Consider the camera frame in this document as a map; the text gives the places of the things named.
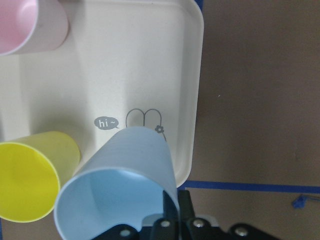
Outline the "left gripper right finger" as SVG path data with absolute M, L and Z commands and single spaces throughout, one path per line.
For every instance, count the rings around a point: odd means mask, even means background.
M 179 223 L 187 224 L 196 218 L 190 192 L 188 190 L 178 191 Z

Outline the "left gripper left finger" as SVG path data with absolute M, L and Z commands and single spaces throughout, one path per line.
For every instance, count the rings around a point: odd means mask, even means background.
M 169 196 L 169 194 L 163 190 L 162 191 L 162 204 L 163 204 L 163 218 L 166 221 L 170 221 L 174 224 L 179 224 L 179 210 L 177 206 L 175 205 L 172 198 Z

